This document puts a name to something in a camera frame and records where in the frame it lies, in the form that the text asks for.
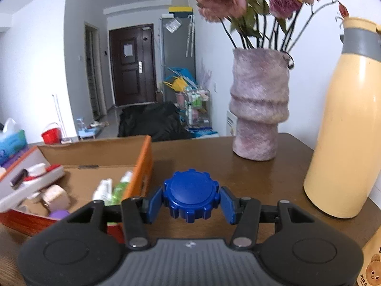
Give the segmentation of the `grey refrigerator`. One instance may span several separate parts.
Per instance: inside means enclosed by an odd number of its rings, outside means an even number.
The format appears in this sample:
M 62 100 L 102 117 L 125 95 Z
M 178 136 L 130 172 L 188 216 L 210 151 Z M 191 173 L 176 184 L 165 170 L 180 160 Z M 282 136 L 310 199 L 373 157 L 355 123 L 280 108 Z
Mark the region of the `grey refrigerator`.
M 195 53 L 191 53 L 193 13 L 163 14 L 161 19 L 161 69 L 163 81 L 173 82 L 172 69 L 185 68 L 196 79 Z

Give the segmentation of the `dark brown door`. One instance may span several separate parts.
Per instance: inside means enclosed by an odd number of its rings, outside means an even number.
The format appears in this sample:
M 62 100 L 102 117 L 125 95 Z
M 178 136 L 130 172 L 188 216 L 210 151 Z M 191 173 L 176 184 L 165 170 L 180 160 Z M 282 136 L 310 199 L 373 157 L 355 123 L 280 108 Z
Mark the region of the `dark brown door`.
M 149 24 L 109 32 L 110 67 L 117 107 L 156 101 L 153 28 Z

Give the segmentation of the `purple ceramic vase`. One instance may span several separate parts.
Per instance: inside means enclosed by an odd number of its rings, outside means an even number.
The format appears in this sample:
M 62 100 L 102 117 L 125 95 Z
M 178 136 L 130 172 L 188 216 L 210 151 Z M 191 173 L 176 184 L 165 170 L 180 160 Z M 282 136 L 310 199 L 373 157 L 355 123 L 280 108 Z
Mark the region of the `purple ceramic vase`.
M 289 117 L 289 54 L 266 48 L 233 50 L 229 110 L 237 117 L 232 149 L 269 161 L 278 149 L 278 124 Z

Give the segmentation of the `blue tissue pack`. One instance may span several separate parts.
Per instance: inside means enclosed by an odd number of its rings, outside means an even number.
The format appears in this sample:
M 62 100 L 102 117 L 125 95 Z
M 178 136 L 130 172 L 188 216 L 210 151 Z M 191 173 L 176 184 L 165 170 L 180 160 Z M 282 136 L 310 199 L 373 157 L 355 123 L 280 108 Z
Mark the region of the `blue tissue pack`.
M 9 117 L 1 131 L 1 165 L 18 154 L 26 146 L 27 142 L 24 130 Z

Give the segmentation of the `yellow bear mug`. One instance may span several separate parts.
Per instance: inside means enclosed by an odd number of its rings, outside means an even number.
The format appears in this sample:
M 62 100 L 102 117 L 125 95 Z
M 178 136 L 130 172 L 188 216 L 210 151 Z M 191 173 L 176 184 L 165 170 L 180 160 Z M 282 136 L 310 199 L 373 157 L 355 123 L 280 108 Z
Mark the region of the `yellow bear mug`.
M 381 228 L 365 244 L 362 251 L 364 253 L 364 264 L 357 278 L 359 286 L 381 285 Z

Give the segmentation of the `red cardboard box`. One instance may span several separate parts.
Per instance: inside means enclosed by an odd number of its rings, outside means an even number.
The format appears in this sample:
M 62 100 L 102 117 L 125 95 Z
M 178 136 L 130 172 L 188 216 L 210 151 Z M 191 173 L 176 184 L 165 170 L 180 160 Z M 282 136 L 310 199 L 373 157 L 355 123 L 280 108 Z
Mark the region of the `red cardboard box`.
M 63 167 L 65 174 L 56 184 L 68 194 L 68 210 L 74 212 L 91 201 L 101 180 L 111 179 L 116 186 L 128 171 L 132 172 L 132 178 L 122 197 L 146 196 L 153 168 L 152 140 L 150 136 L 132 136 L 67 145 L 34 146 L 1 176 L 2 201 L 15 193 L 10 186 L 11 180 L 21 170 L 38 163 Z

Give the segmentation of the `purple plastic cap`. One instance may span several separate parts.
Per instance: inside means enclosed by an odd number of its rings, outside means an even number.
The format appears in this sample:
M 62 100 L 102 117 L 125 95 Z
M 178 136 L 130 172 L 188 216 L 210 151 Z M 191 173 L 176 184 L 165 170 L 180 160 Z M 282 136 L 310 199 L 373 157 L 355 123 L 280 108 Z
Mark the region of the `purple plastic cap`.
M 50 213 L 49 218 L 52 218 L 55 220 L 62 220 L 69 215 L 70 215 L 70 212 L 68 212 L 67 210 L 56 210 Z

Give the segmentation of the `red white lint brush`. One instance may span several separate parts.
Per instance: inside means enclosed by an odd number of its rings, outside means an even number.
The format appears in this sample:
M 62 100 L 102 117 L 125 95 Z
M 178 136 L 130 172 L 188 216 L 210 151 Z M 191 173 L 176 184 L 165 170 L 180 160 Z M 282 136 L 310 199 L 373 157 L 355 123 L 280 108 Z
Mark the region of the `red white lint brush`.
M 53 165 L 48 167 L 46 173 L 37 177 L 26 177 L 16 189 L 8 195 L 1 197 L 1 213 L 15 209 L 21 202 L 36 192 L 53 185 L 65 175 L 63 166 Z

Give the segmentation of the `dried pink roses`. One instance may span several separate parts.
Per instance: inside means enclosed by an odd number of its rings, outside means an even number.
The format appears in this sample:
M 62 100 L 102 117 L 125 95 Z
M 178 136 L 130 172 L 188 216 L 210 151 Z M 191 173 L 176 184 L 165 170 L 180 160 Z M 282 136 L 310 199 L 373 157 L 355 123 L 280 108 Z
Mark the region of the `dried pink roses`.
M 245 49 L 268 47 L 290 53 L 299 40 L 295 34 L 296 21 L 304 6 L 311 8 L 311 17 L 331 1 L 314 8 L 319 0 L 196 0 L 198 11 L 206 21 L 225 23 L 231 27 L 227 35 L 237 32 Z

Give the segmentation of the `red bucket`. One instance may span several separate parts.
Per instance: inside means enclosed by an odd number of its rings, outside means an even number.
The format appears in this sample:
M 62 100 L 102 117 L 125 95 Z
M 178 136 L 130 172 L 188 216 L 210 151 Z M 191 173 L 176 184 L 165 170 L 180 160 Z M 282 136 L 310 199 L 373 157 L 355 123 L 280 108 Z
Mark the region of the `red bucket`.
M 46 145 L 55 145 L 60 144 L 62 141 L 62 131 L 58 123 L 51 123 L 46 131 L 44 131 L 42 134 L 43 142 Z

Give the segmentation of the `purple tissue pack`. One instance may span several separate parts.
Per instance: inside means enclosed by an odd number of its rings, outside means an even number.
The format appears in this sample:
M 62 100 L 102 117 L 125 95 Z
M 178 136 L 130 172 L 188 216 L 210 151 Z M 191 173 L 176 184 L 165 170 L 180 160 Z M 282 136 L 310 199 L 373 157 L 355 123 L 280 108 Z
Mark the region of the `purple tissue pack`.
M 5 161 L 4 163 L 1 164 L 1 167 L 4 169 L 8 169 L 13 163 L 15 163 L 19 158 L 23 156 L 28 151 L 28 148 L 24 148 L 20 150 L 17 154 L 15 154 L 13 157 Z

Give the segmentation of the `yellow thermos jug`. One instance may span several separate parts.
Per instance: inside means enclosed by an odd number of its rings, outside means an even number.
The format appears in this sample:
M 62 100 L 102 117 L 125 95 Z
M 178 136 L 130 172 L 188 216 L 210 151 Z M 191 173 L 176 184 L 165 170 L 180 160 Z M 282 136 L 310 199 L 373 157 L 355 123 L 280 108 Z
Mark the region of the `yellow thermos jug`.
M 359 17 L 343 24 L 304 191 L 322 212 L 349 219 L 362 210 L 380 173 L 380 26 Z

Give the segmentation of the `white board leaning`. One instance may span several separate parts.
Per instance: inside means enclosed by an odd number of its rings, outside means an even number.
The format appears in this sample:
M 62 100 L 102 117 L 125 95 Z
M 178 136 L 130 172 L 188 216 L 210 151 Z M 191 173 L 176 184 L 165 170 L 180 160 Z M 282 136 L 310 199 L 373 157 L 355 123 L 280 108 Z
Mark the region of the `white board leaning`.
M 235 136 L 236 135 L 236 126 L 238 118 L 230 111 L 227 111 L 227 121 L 226 121 L 226 135 Z

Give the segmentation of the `green spray bottle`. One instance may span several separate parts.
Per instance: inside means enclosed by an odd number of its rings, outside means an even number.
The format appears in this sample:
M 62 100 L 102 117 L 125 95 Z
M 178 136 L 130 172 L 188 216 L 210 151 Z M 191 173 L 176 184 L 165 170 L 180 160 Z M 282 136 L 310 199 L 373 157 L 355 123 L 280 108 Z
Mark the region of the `green spray bottle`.
M 127 171 L 124 173 L 120 182 L 114 187 L 112 191 L 111 205 L 119 205 L 123 200 L 123 195 L 129 186 L 131 179 L 133 177 L 133 172 Z

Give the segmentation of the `blue plastic cap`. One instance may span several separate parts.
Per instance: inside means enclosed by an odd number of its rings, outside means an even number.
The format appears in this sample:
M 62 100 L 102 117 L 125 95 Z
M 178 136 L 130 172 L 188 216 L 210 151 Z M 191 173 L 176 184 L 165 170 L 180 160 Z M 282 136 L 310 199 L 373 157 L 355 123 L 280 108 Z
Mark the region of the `blue plastic cap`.
M 220 184 L 207 172 L 189 169 L 175 172 L 163 184 L 163 203 L 172 218 L 187 223 L 207 220 L 220 204 Z

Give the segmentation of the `white round cap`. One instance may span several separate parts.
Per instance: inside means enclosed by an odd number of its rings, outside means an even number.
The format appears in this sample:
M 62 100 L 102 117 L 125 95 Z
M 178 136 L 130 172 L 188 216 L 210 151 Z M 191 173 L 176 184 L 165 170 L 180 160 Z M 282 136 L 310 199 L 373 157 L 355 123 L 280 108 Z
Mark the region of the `white round cap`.
M 70 197 L 59 185 L 51 185 L 46 189 L 42 195 L 42 202 L 49 212 L 67 210 L 71 205 Z

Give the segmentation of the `blue pet feeder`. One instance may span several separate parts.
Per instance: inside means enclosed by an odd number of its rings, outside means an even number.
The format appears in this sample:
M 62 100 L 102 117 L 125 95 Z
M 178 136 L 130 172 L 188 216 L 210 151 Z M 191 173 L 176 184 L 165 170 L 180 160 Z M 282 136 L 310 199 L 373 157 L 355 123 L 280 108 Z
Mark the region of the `blue pet feeder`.
M 105 125 L 97 121 L 91 123 L 89 126 L 85 125 L 84 119 L 77 118 L 77 136 L 80 140 L 95 139 L 99 133 L 104 129 Z

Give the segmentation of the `white spray bottle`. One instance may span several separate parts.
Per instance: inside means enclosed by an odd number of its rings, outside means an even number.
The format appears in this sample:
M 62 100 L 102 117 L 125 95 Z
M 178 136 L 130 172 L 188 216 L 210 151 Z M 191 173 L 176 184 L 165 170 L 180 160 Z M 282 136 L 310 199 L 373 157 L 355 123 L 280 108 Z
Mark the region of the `white spray bottle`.
M 102 179 L 92 195 L 92 200 L 102 200 L 105 205 L 112 201 L 112 179 Z

